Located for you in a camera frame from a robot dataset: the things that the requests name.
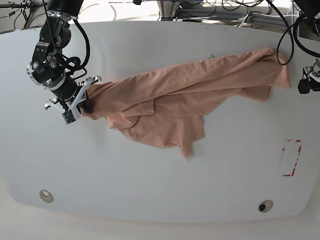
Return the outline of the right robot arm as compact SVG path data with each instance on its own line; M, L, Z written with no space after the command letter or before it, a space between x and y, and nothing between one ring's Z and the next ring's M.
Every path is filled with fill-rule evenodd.
M78 71L85 72L90 59L89 38L78 22L82 4L81 0L50 0L47 3L44 8L46 21L40 30L39 40L27 70L32 81L51 91L64 109L68 103L81 96L83 86L76 82L73 75ZM69 44L72 36L70 20L84 38L84 60L77 56L63 55L63 48Z

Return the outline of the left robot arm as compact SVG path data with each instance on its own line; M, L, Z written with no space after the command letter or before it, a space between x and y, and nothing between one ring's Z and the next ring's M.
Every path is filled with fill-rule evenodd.
M310 27L320 35L320 1L319 0L294 0L300 8L299 17L296 19L292 35L296 45L306 54L315 57L312 65L306 66L302 70L302 79L298 83L298 91L300 94L308 94L310 91L320 91L320 53L306 48L298 39L297 30L300 23L305 20Z

